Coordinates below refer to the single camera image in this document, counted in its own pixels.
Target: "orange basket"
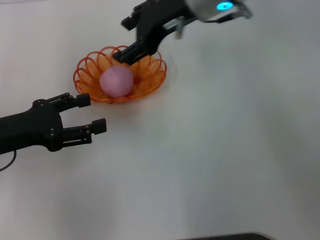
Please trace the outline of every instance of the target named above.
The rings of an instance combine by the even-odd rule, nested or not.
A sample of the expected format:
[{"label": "orange basket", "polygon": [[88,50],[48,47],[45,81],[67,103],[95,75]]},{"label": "orange basket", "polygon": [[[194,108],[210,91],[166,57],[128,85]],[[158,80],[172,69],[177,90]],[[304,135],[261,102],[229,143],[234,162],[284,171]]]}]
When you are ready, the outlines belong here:
[{"label": "orange basket", "polygon": [[[80,94],[90,94],[93,101],[116,104],[142,99],[156,91],[166,79],[167,64],[159,52],[146,56],[132,66],[121,64],[112,55],[127,46],[107,46],[101,51],[89,53],[77,65],[73,82]],[[124,65],[131,69],[134,77],[133,91],[129,96],[120,98],[108,97],[100,88],[100,76],[110,67]]]}]

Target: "cable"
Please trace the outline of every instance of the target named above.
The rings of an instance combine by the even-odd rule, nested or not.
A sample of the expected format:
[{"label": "cable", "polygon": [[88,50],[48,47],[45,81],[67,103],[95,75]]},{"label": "cable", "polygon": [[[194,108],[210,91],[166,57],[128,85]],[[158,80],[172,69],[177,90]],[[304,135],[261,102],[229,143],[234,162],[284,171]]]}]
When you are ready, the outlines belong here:
[{"label": "cable", "polygon": [[13,152],[13,158],[12,158],[11,162],[9,162],[7,166],[5,166],[5,167],[3,167],[3,168],[0,168],[0,172],[2,172],[3,170],[6,170],[8,167],[10,167],[10,166],[14,163],[14,161],[16,160],[16,158],[17,158],[17,151],[14,150],[14,152]]}]

